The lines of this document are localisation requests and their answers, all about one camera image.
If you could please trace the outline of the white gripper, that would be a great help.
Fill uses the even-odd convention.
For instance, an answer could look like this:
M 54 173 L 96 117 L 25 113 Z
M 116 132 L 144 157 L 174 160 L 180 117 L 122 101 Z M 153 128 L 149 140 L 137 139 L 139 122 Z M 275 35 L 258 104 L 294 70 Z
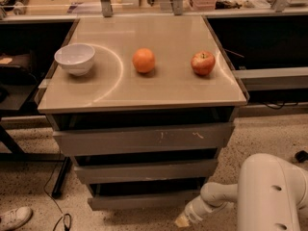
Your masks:
M 180 214 L 176 220 L 175 225 L 179 228 L 189 227 L 191 223 L 199 223 L 210 214 L 216 214 L 221 211 L 229 210 L 234 207 L 232 202 L 227 201 L 209 201 L 204 200 L 201 196 L 190 201 L 183 214 Z

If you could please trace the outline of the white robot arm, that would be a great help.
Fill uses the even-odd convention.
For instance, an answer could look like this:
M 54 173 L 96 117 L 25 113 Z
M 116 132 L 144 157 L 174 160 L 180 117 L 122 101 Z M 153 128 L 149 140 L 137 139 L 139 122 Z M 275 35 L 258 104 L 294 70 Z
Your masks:
M 308 206 L 308 171 L 270 154 L 248 157 L 236 184 L 209 182 L 175 220 L 201 222 L 229 203 L 237 205 L 237 231 L 300 231 L 298 212 Z

